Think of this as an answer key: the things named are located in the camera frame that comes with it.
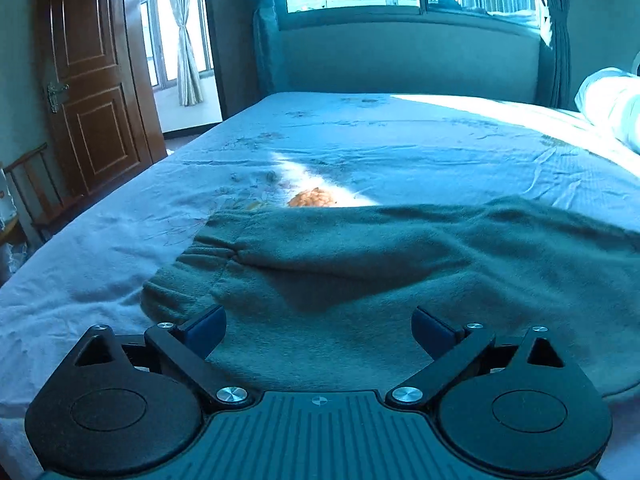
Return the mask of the dark green fleece pants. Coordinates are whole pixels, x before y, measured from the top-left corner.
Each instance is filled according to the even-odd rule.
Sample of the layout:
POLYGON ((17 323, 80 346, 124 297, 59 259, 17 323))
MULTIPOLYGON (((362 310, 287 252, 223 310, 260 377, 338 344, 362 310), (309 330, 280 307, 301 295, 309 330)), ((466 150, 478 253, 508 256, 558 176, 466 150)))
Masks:
POLYGON ((392 388, 426 363, 421 307, 499 335, 546 326, 602 396, 639 389, 638 233, 524 198, 218 212, 141 305, 174 323, 224 308, 213 366, 250 388, 392 388))

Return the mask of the light blue floral bed sheet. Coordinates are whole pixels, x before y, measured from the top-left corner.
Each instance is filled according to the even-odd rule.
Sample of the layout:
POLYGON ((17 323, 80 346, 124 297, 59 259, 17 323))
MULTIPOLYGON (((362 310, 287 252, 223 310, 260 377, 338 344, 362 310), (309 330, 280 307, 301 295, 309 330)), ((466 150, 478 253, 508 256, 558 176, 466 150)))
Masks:
POLYGON ((1 463, 40 467, 29 402, 85 329, 149 325, 143 283, 215 211, 323 188, 342 206, 484 204, 502 196, 636 230, 639 157, 566 110, 470 96, 279 93, 111 192, 1 289, 1 463))

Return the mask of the wooden chair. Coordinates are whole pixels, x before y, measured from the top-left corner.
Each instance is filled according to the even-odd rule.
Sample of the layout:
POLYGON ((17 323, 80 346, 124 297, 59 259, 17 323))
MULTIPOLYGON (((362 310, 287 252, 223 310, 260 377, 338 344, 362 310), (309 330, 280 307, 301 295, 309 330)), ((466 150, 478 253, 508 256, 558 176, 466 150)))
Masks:
POLYGON ((3 167, 40 242, 47 242, 72 221, 81 195, 67 196, 53 177, 43 143, 3 167))

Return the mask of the brown wooden panel door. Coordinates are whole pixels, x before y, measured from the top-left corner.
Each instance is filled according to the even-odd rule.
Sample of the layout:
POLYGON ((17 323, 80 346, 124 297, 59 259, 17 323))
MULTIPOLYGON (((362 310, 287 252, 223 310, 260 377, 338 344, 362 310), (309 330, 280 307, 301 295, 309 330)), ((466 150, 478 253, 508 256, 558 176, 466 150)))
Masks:
POLYGON ((166 156, 140 0, 37 0, 39 70, 66 188, 100 200, 166 156), (68 84, 58 114, 50 81, 68 84))

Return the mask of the white sheer curtain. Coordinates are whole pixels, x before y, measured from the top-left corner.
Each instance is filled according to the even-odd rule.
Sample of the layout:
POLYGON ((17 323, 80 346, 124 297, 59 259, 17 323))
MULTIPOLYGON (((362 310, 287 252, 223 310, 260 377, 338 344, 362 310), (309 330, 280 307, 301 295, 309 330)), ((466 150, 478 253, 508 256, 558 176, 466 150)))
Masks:
POLYGON ((204 101, 200 72, 196 66, 188 31, 190 0, 169 0, 178 27, 178 99, 181 106, 193 106, 204 101))

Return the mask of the dark teal right curtain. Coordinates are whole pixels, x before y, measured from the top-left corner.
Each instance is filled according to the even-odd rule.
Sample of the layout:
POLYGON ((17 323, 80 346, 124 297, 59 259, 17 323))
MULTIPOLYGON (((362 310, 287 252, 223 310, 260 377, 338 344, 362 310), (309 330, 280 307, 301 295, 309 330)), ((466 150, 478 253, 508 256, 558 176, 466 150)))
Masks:
POLYGON ((547 11, 540 26, 536 103, 565 108, 570 100, 570 0, 544 0, 547 11))

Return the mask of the dark teal curtain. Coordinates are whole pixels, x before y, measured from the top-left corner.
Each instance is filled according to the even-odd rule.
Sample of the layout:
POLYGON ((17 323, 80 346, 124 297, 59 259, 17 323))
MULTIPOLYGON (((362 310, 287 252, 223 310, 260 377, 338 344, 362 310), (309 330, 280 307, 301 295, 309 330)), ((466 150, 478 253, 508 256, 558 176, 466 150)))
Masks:
POLYGON ((544 0, 547 11, 540 26, 536 103, 565 108, 570 100, 570 0, 544 0))
POLYGON ((286 89, 277 0, 250 0, 258 88, 262 96, 286 89))

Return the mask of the rolled white blue quilt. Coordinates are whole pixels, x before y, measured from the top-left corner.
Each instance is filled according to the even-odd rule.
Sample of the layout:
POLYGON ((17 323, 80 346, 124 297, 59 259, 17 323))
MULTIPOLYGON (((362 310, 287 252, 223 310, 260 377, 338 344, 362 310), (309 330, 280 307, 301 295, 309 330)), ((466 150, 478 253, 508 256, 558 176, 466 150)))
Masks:
POLYGON ((639 153, 638 75, 609 67, 588 76, 574 97, 577 109, 595 127, 639 153))

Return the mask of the red white headboard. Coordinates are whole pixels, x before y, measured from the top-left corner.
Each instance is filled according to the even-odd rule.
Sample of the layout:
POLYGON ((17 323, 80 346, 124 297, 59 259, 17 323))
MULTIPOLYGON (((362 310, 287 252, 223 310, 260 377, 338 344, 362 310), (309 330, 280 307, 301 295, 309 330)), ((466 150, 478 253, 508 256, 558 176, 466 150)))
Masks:
POLYGON ((637 76, 640 75, 640 52, 636 54, 634 60, 632 61, 631 71, 637 76))

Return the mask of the dark teal left curtain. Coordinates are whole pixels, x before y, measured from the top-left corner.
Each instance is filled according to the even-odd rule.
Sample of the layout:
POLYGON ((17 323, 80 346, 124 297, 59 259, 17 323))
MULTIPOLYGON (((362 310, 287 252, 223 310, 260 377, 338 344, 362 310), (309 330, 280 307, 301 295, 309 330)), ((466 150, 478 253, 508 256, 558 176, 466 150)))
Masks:
POLYGON ((277 0, 250 0, 258 88, 262 96, 286 89, 277 0))

